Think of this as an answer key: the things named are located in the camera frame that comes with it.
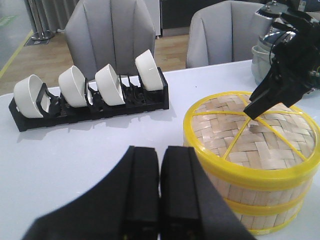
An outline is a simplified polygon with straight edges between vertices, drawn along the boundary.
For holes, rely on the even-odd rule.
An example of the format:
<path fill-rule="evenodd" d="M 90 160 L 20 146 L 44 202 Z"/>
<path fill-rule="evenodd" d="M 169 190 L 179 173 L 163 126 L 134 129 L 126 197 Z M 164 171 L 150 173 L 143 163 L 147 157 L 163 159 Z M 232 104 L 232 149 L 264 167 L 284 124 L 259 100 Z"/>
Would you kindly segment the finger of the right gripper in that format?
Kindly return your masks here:
<path fill-rule="evenodd" d="M 288 73 L 268 72 L 251 94 L 249 98 L 250 104 L 244 108 L 244 113 L 254 120 L 279 103 L 289 108 L 290 103 L 287 93 L 289 84 L 290 75 Z"/>

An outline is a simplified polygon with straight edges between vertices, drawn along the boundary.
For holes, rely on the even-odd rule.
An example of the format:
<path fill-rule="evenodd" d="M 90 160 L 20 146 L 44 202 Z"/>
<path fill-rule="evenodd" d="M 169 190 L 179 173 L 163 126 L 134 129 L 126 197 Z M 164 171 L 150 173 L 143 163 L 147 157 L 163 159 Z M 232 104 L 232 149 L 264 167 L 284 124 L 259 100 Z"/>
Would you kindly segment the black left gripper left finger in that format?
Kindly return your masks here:
<path fill-rule="evenodd" d="M 154 148 L 130 146 L 92 189 L 36 219 L 25 240 L 156 240 L 159 164 Z"/>

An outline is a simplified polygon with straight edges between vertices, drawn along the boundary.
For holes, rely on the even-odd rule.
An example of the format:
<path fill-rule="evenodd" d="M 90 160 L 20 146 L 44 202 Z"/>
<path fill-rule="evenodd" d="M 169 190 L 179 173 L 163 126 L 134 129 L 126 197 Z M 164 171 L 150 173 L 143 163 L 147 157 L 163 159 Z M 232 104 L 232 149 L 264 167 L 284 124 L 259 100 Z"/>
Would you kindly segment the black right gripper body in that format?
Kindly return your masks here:
<path fill-rule="evenodd" d="M 273 25 L 293 32 L 288 41 L 277 43 L 268 74 L 268 106 L 290 107 L 303 95 L 320 89 L 320 22 L 309 14 L 288 9 L 280 15 L 283 23 Z"/>

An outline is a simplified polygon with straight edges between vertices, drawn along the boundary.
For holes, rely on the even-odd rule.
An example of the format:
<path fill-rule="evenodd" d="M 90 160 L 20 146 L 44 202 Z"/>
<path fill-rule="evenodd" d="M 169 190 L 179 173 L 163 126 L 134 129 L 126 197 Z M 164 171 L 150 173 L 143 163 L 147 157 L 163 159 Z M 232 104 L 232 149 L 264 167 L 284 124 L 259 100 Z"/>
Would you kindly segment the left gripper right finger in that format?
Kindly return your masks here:
<path fill-rule="evenodd" d="M 162 240 L 253 240 L 203 170 L 192 147 L 170 146 L 161 165 Z"/>

